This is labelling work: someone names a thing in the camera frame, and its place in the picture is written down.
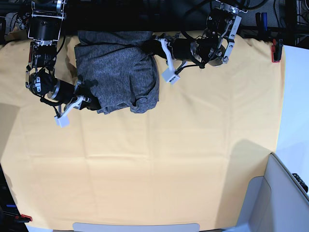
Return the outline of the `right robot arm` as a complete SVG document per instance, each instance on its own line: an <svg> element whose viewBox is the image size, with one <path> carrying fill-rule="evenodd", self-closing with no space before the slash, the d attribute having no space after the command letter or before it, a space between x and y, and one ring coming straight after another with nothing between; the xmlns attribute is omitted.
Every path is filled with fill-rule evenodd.
<svg viewBox="0 0 309 232"><path fill-rule="evenodd" d="M57 43L67 1L33 0L28 38L31 39L26 67L26 88L55 110L56 119L63 119L75 108L96 111L100 104L91 91L80 81L75 85L56 78L56 58L62 47Z"/></svg>

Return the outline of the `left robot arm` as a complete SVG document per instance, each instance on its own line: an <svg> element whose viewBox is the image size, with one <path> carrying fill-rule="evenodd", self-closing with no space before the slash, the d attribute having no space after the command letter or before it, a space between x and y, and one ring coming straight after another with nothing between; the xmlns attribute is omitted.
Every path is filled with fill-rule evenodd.
<svg viewBox="0 0 309 232"><path fill-rule="evenodd" d="M141 45L141 49L148 54L164 58L168 65L174 60L181 61L181 65L175 69L175 74L187 68L186 62L190 62L190 67L201 69L207 64L226 64L242 20L239 16L241 12L247 12L243 0L221 0L207 16L206 28L202 35L194 38L182 28L174 36L165 33L153 36Z"/></svg>

